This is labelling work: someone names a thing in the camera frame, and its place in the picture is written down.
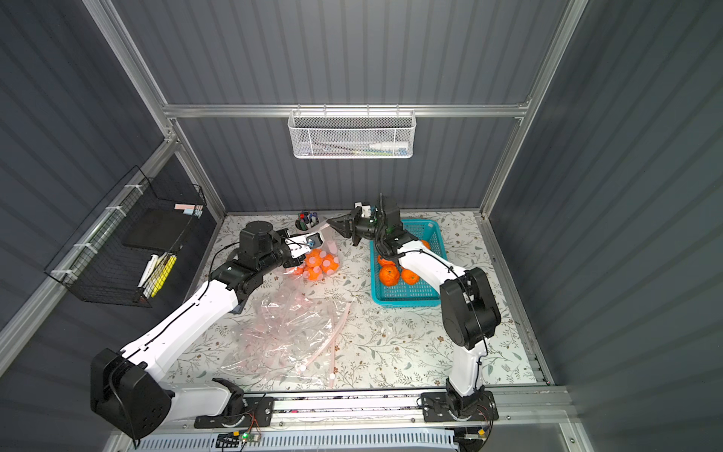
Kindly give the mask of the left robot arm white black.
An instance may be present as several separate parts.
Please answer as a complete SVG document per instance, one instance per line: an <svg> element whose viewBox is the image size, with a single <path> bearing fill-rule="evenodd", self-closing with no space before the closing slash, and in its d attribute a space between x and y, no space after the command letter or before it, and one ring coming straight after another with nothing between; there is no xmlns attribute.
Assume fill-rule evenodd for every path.
<svg viewBox="0 0 723 452"><path fill-rule="evenodd" d="M90 408L133 443L169 421L198 418L214 427L236 426L249 416L244 391L224 379L202 386L172 386L163 380L200 336L227 314L239 314L265 275L299 266L323 245L320 228L289 235L267 221L248 223L230 258L207 282L159 324L119 351L105 348L90 365Z"/></svg>

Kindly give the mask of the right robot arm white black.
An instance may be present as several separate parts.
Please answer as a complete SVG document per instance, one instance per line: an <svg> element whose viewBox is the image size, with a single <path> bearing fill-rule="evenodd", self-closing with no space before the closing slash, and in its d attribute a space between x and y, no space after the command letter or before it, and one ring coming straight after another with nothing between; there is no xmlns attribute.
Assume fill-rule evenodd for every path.
<svg viewBox="0 0 723 452"><path fill-rule="evenodd" d="M455 345L453 365L445 382L445 404L454 420L476 416L488 424L499 418L496 402L482 380L488 340L502 316L487 273L465 269L429 250L401 220L393 199L381 194L376 205L357 203L348 213L327 220L329 227L357 246L363 239L377 254L409 270L432 286L441 301L442 325Z"/></svg>

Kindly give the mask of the clear zip-top bag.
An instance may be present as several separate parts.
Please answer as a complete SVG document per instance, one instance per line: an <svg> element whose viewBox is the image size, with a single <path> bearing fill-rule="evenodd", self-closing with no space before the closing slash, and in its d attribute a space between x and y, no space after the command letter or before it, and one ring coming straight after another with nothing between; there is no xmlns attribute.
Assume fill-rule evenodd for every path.
<svg viewBox="0 0 723 452"><path fill-rule="evenodd" d="M335 349L289 355L285 350L254 350L230 354L218 374L247 391L302 391L333 388Z"/></svg>
<svg viewBox="0 0 723 452"><path fill-rule="evenodd" d="M316 353L335 343L350 308L348 299L318 295L304 280L288 280L256 303L253 322L237 337L236 352Z"/></svg>
<svg viewBox="0 0 723 452"><path fill-rule="evenodd" d="M325 278L335 275L341 267L339 250L333 240L334 230L329 224L324 223L314 227L309 234L318 234L320 245L301 256L301 263L298 266L285 269L284 275L303 278L312 283L322 282Z"/></svg>

